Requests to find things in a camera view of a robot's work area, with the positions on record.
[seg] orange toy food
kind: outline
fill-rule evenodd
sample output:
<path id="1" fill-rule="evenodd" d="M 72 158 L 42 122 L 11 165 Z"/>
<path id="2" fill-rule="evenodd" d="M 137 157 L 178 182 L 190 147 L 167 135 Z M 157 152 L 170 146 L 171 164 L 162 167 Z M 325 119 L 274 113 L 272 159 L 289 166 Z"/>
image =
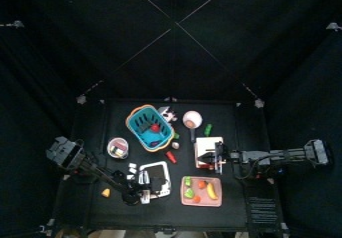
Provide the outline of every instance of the orange toy food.
<path id="1" fill-rule="evenodd" d="M 195 203 L 199 203 L 201 202 L 201 196 L 195 195 L 194 198 L 193 198 L 193 201 Z"/>
<path id="2" fill-rule="evenodd" d="M 199 189 L 203 189 L 203 188 L 206 188 L 206 186 L 207 186 L 206 181 L 205 181 L 205 180 L 199 180 L 199 181 L 198 181 L 198 188 L 199 188 Z"/>

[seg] teal basket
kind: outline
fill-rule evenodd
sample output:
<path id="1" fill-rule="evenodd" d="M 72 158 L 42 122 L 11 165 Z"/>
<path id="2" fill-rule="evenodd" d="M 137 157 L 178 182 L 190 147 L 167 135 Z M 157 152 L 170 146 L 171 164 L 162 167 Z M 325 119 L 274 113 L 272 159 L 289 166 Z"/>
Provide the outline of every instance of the teal basket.
<path id="1" fill-rule="evenodd" d="M 159 132 L 150 129 L 153 124 L 158 124 Z M 151 105 L 134 109 L 126 119 L 126 126 L 149 152 L 166 148 L 174 138 L 173 127 Z"/>

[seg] white container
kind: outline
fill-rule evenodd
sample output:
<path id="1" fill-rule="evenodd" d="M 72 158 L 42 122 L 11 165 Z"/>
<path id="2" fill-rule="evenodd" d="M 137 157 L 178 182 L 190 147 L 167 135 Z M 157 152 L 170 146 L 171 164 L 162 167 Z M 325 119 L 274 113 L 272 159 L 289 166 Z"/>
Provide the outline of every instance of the white container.
<path id="1" fill-rule="evenodd" d="M 107 145 L 107 152 L 113 158 L 126 159 L 129 157 L 129 143 L 123 138 L 114 138 Z"/>

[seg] red toy food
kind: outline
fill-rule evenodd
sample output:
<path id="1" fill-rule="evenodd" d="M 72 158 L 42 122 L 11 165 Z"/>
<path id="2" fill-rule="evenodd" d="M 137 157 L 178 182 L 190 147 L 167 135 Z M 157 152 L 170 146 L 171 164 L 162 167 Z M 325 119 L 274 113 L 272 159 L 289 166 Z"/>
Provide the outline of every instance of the red toy food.
<path id="1" fill-rule="evenodd" d="M 193 202 L 194 202 L 194 203 L 199 203 L 199 202 L 201 202 L 201 196 L 199 196 L 199 195 L 195 195 L 195 196 L 194 196 Z"/>
<path id="2" fill-rule="evenodd" d="M 154 132 L 159 132 L 161 131 L 161 127 L 159 127 L 159 125 L 155 123 L 155 124 L 153 124 L 151 125 L 151 131 L 154 131 Z"/>
<path id="3" fill-rule="evenodd" d="M 206 186 L 207 186 L 206 181 L 205 181 L 205 180 L 199 180 L 199 181 L 198 181 L 198 188 L 199 188 L 199 189 L 203 189 L 203 188 L 206 188 Z"/>
<path id="4" fill-rule="evenodd" d="M 171 151 L 169 151 L 169 152 L 166 153 L 166 157 L 169 158 L 169 160 L 170 160 L 173 163 L 177 163 L 177 157 L 175 157 L 175 155 L 173 154 Z"/>

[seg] pink plate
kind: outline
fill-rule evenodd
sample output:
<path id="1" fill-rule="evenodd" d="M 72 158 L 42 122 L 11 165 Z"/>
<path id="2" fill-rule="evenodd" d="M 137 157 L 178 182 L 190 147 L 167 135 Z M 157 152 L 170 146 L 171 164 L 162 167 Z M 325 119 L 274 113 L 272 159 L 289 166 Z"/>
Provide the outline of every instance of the pink plate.
<path id="1" fill-rule="evenodd" d="M 191 177 L 191 188 L 195 192 L 195 195 L 201 197 L 201 202 L 195 203 L 193 199 L 189 199 L 185 196 L 185 192 L 187 190 L 187 186 L 185 184 L 186 177 L 182 178 L 182 185 L 181 185 L 181 198 L 182 198 L 182 204 L 191 205 L 191 206 L 207 206 L 207 207 L 219 207 L 222 204 L 222 187 L 221 187 L 221 180 L 218 178 L 209 178 L 209 177 Z M 209 183 L 213 183 L 215 193 L 218 195 L 218 200 L 213 200 L 209 197 L 207 188 L 201 189 L 198 187 L 198 182 L 201 180 L 205 180 Z"/>

